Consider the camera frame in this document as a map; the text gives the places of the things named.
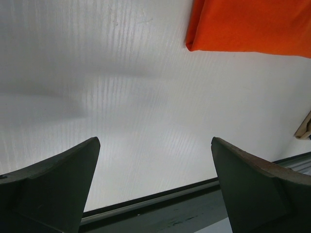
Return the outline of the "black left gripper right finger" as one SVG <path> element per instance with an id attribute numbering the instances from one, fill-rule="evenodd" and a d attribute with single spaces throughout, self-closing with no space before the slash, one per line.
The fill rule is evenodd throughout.
<path id="1" fill-rule="evenodd" d="M 211 151 L 234 233 L 309 233 L 311 177 L 215 137 Z"/>

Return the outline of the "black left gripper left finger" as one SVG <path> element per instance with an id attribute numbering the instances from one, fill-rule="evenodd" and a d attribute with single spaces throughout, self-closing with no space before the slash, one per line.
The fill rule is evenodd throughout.
<path id="1" fill-rule="evenodd" d="M 76 233 L 100 153 L 92 137 L 0 177 L 2 233 Z"/>

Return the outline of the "orange t-shirt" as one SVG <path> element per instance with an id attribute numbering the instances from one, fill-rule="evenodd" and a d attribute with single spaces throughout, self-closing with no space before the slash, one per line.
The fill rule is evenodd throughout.
<path id="1" fill-rule="evenodd" d="M 189 51 L 311 56 L 309 0 L 195 0 Z"/>

